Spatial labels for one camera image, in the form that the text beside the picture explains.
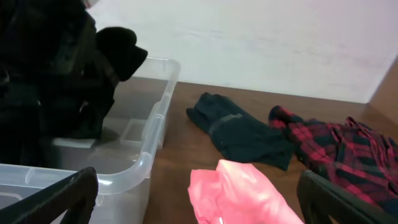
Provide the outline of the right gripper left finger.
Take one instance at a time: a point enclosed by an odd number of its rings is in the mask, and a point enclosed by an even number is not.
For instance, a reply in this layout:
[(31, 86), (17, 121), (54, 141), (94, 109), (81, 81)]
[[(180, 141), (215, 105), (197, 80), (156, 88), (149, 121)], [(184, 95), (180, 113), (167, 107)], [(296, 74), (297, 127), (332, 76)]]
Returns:
[(87, 224), (98, 194), (98, 179), (93, 167), (86, 167), (51, 186), (1, 209), (1, 223)]

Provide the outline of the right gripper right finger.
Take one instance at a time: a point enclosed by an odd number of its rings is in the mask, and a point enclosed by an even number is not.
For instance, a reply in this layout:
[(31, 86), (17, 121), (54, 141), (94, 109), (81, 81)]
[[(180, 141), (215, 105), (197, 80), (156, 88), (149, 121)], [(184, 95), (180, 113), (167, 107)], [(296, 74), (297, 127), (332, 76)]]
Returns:
[(297, 184), (297, 197), (305, 223), (389, 224), (397, 218), (370, 205), (341, 187), (306, 170)]

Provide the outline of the black cloth with band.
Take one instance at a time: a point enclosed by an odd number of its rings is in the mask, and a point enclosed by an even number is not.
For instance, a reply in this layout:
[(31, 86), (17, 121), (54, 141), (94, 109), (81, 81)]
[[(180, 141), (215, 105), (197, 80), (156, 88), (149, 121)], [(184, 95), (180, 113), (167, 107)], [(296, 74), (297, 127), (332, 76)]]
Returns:
[(40, 133), (49, 138), (98, 139), (120, 82), (129, 80), (148, 52), (136, 33), (107, 27), (95, 35), (95, 50), (83, 69), (40, 85)]

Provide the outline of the large black shirt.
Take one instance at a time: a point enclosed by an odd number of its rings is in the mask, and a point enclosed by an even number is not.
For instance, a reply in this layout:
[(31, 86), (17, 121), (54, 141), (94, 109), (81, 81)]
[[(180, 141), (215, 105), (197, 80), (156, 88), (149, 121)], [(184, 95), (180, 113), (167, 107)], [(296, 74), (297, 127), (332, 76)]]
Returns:
[(32, 85), (1, 88), (1, 163), (54, 168), (59, 162), (52, 139), (40, 130), (40, 101)]

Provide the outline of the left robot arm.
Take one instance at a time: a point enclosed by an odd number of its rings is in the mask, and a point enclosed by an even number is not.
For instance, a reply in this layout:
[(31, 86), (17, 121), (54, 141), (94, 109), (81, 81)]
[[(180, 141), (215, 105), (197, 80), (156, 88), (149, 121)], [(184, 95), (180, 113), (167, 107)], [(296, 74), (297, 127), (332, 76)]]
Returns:
[(62, 90), (100, 86), (95, 35), (81, 0), (2, 0), (1, 92), (16, 82)]

